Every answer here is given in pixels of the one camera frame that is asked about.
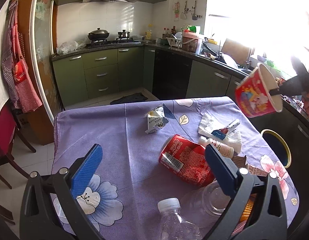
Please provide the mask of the white plastic bag on counter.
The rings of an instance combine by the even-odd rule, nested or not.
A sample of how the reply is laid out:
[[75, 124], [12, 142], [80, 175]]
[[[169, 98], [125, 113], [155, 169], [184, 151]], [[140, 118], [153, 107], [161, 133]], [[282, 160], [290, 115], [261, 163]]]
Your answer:
[[78, 48], [78, 43], [76, 41], [63, 42], [59, 47], [57, 47], [56, 52], [58, 55], [64, 55], [71, 53]]

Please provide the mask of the crushed white milk carton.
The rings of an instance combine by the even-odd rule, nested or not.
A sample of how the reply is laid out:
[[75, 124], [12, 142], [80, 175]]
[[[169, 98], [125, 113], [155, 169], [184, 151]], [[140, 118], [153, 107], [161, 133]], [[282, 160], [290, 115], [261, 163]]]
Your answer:
[[165, 116], [163, 104], [155, 107], [146, 114], [147, 117], [147, 130], [145, 133], [151, 134], [158, 132], [169, 123], [167, 117]]

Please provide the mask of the white paper napkin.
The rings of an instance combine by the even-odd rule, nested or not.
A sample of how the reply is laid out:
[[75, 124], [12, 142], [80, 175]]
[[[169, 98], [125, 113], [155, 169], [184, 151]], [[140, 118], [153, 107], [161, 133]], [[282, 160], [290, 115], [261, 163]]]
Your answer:
[[240, 120], [235, 119], [227, 125], [221, 124], [216, 118], [205, 114], [202, 116], [198, 127], [198, 133], [206, 138], [219, 141], [240, 153], [242, 148], [241, 133], [238, 130]]

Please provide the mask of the gas stove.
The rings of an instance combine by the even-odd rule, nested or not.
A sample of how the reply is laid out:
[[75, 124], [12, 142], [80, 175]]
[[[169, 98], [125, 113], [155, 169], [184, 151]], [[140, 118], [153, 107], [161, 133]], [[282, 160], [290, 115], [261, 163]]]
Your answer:
[[135, 41], [133, 38], [117, 38], [116, 40], [99, 40], [91, 41], [86, 45], [86, 48], [99, 48], [118, 44], [141, 44], [140, 41]]

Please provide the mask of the purple floral tablecloth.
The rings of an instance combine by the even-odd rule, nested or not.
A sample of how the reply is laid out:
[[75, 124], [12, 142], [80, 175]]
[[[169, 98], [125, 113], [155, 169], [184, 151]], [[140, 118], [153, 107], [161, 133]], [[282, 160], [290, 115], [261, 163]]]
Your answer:
[[[168, 100], [173, 119], [161, 130], [147, 134], [146, 114], [159, 102], [127, 103], [114, 106], [78, 108], [55, 117], [55, 159], [53, 172], [69, 167], [90, 148], [101, 145], [103, 159], [80, 205], [97, 231], [106, 239], [156, 239], [160, 200], [182, 198], [195, 189], [159, 163], [163, 144], [173, 135], [197, 142], [202, 116], [209, 115], [221, 125], [240, 120], [240, 154], [258, 168], [273, 170], [284, 180], [287, 221], [292, 222], [299, 207], [293, 181], [279, 164], [261, 134], [229, 97]], [[100, 196], [88, 207], [85, 197]]]

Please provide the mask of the steel kitchen faucet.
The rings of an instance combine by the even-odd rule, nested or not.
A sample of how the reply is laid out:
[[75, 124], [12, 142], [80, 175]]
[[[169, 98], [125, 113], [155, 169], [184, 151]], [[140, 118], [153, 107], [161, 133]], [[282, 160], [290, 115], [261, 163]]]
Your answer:
[[253, 54], [254, 52], [254, 48], [249, 48], [249, 51], [248, 51], [248, 55], [247, 55], [247, 58], [245, 60], [245, 64], [244, 64], [244, 69], [248, 69], [251, 65], [251, 55]]

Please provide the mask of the clear plastic cup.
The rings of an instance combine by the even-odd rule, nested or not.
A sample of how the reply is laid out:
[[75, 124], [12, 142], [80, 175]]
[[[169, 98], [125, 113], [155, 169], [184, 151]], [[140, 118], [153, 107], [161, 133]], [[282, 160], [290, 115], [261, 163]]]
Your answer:
[[231, 198], [214, 180], [206, 187], [187, 193], [180, 201], [180, 214], [199, 228], [207, 228], [219, 219]]

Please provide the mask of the white dish rack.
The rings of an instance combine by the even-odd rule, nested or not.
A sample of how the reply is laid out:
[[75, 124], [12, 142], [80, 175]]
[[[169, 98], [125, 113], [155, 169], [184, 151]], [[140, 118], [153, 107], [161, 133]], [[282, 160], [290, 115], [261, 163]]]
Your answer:
[[181, 38], [171, 38], [167, 37], [166, 40], [170, 47], [182, 48], [182, 39]]

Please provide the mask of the red paper noodle cup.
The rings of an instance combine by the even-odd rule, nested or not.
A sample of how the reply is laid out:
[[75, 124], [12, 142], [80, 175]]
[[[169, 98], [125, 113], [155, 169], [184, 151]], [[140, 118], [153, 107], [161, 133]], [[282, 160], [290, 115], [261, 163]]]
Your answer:
[[269, 91], [278, 89], [278, 84], [268, 68], [258, 63], [235, 90], [238, 107], [248, 118], [270, 113], [280, 113], [283, 109], [281, 95], [271, 96]]

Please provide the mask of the yellow rimmed trash bin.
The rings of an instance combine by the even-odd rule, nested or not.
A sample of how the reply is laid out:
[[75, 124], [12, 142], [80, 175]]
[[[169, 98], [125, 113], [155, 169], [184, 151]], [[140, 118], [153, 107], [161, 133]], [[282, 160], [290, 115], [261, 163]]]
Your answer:
[[276, 154], [285, 168], [289, 168], [292, 162], [291, 151], [284, 139], [271, 129], [264, 129], [261, 136]]

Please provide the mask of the pink lidded storage bucket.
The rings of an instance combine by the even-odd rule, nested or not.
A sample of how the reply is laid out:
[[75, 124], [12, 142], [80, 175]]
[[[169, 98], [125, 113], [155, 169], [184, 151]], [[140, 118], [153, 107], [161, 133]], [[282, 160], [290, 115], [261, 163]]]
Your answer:
[[199, 54], [203, 42], [203, 35], [183, 31], [182, 33], [182, 50], [194, 54]]

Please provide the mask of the small white yogurt bottle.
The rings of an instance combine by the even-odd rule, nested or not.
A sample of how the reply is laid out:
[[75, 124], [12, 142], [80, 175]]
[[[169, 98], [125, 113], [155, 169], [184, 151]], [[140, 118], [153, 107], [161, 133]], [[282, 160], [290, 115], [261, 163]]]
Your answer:
[[219, 142], [217, 140], [214, 140], [212, 138], [206, 138], [204, 136], [201, 136], [198, 141], [199, 144], [206, 147], [207, 145], [213, 145], [217, 150], [220, 152], [220, 154], [224, 157], [232, 159], [234, 156], [234, 149], [222, 142]]

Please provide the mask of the clear plastic water bottle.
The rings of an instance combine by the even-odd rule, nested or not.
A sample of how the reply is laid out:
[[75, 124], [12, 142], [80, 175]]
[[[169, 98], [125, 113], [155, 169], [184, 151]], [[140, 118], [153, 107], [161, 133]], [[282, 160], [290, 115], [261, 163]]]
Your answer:
[[161, 215], [158, 239], [202, 239], [201, 232], [180, 214], [178, 198], [168, 198], [158, 203]]

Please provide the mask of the brown snack wrapper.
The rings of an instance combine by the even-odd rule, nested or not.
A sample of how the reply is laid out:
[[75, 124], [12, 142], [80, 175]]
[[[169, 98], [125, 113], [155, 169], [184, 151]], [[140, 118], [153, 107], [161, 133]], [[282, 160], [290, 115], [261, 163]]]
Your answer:
[[258, 167], [248, 164], [246, 155], [243, 157], [238, 155], [233, 156], [232, 161], [238, 168], [246, 168], [252, 175], [266, 177], [267, 174], [269, 174], [269, 172], [266, 172]]

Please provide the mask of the black wok with lid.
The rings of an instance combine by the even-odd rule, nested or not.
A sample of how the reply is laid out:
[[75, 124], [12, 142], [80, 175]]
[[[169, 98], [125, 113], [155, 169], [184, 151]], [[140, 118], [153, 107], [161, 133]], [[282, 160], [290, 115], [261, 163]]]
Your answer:
[[109, 32], [107, 30], [100, 29], [100, 28], [97, 28], [96, 30], [91, 31], [88, 34], [88, 38], [91, 41], [103, 41], [103, 40], [106, 40], [108, 37], [109, 37]]

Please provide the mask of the small steel pot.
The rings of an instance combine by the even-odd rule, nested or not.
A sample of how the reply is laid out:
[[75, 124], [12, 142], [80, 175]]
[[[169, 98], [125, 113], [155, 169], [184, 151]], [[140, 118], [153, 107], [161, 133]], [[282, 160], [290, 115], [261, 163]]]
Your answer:
[[118, 39], [124, 40], [130, 38], [130, 32], [126, 30], [122, 30], [118, 32]]

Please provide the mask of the glass sliding door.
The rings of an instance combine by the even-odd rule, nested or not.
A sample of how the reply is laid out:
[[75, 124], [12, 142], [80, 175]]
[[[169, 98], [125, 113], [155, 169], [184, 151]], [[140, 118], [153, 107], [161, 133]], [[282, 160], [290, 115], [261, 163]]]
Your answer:
[[53, 72], [53, 0], [32, 0], [30, 7], [30, 53], [33, 73], [45, 112], [51, 123], [62, 104]]

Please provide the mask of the white blue powder sachet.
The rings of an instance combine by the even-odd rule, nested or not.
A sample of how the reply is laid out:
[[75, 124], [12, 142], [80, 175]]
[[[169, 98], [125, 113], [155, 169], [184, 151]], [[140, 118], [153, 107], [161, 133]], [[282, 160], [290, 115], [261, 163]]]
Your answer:
[[212, 135], [217, 137], [218, 139], [223, 140], [229, 133], [233, 132], [239, 124], [240, 124], [240, 120], [235, 119], [230, 124], [228, 124], [226, 127], [212, 131]]

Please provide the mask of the red checkered apron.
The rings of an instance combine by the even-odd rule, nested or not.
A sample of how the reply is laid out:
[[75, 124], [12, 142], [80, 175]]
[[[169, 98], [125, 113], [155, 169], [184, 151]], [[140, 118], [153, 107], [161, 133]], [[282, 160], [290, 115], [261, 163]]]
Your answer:
[[24, 57], [23, 36], [18, 31], [18, 0], [8, 7], [1, 68], [14, 108], [28, 113], [41, 107], [42, 102], [34, 89]]

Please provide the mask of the wooden cutting board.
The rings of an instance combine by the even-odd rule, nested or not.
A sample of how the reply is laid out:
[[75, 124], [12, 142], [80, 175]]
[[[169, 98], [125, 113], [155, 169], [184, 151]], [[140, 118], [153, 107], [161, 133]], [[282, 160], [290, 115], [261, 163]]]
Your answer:
[[250, 48], [227, 38], [221, 52], [229, 55], [237, 64], [242, 65], [248, 58]]

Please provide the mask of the red soda can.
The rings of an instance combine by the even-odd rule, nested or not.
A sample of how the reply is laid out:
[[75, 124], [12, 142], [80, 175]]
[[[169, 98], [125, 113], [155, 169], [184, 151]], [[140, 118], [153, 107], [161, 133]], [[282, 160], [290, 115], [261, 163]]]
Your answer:
[[177, 134], [163, 145], [159, 163], [181, 180], [198, 187], [205, 187], [215, 179], [205, 159], [205, 147]]

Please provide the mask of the red wooden chair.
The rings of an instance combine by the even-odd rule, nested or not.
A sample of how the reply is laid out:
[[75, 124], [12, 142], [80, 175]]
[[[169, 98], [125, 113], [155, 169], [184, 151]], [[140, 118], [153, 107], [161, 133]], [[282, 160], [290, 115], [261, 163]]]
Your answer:
[[12, 155], [12, 148], [16, 135], [32, 153], [36, 153], [36, 149], [22, 135], [11, 109], [6, 103], [0, 110], [0, 166], [10, 164], [22, 176], [29, 178], [29, 174], [14, 161]]

